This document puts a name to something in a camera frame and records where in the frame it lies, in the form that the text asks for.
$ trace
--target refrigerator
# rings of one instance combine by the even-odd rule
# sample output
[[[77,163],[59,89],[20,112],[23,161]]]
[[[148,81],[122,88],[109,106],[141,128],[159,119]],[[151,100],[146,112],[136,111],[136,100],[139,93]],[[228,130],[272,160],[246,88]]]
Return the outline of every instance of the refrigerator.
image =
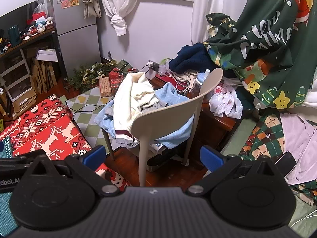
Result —
[[[61,55],[68,77],[74,75],[73,69],[80,65],[100,62],[96,17],[84,18],[84,3],[61,8],[57,0],[46,0],[49,16],[56,26]]]

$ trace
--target chair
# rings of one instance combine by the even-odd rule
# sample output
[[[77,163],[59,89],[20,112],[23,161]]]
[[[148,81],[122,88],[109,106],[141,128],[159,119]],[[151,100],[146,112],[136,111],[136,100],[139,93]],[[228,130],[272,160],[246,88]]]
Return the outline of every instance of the chair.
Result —
[[[150,141],[164,137],[180,129],[194,114],[191,135],[187,140],[183,158],[183,164],[187,162],[188,154],[198,124],[203,97],[218,85],[221,81],[222,74],[223,70],[221,68],[213,70],[203,82],[199,96],[177,105],[171,105],[149,113],[141,114],[134,120],[130,132],[134,137],[139,139],[140,145],[139,150],[137,148],[133,148],[130,149],[130,151],[139,157],[138,173],[141,187],[145,186],[146,183],[145,174],[147,161],[151,157],[155,156],[154,153],[149,151]],[[150,122],[155,122],[155,127],[148,124]],[[108,133],[105,130],[103,130],[103,133],[107,146],[110,150],[111,158],[114,160],[115,157],[111,149]]]

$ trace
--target red patterned tablecloth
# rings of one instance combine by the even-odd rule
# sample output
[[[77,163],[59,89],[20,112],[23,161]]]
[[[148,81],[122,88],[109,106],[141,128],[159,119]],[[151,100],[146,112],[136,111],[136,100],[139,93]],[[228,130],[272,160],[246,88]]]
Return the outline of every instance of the red patterned tablecloth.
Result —
[[[11,138],[13,156],[43,149],[51,160],[71,154],[83,155],[91,146],[72,122],[73,114],[55,95],[50,96],[16,119],[0,133]],[[117,172],[101,164],[96,173],[107,177],[120,190],[130,184]]]

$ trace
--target checkered rug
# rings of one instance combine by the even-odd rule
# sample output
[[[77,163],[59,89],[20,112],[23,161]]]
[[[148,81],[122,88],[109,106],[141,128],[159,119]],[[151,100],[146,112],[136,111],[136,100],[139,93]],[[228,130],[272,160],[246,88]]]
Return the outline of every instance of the checkered rug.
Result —
[[[73,111],[74,119],[78,124],[78,127],[80,128],[81,132],[83,133],[91,147],[104,145],[107,149],[106,141],[101,128],[94,122],[94,119],[103,108],[96,105],[105,105],[112,99],[113,97],[100,97],[100,89],[99,87],[95,87],[77,97],[66,101],[68,107]],[[112,139],[111,136],[110,141],[113,150],[117,149],[120,146],[116,143],[115,140]]]

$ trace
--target tinsel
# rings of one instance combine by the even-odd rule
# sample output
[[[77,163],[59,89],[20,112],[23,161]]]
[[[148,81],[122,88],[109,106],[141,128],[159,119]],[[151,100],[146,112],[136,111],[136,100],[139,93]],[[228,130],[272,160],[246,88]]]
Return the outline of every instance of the tinsel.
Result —
[[[94,63],[93,65],[81,65],[79,69],[74,69],[74,76],[67,79],[67,82],[75,89],[81,92],[86,92],[93,88],[93,85],[100,77],[99,73],[104,76],[108,76],[109,72],[117,66],[117,61],[111,57],[108,52],[111,62],[108,63]]]

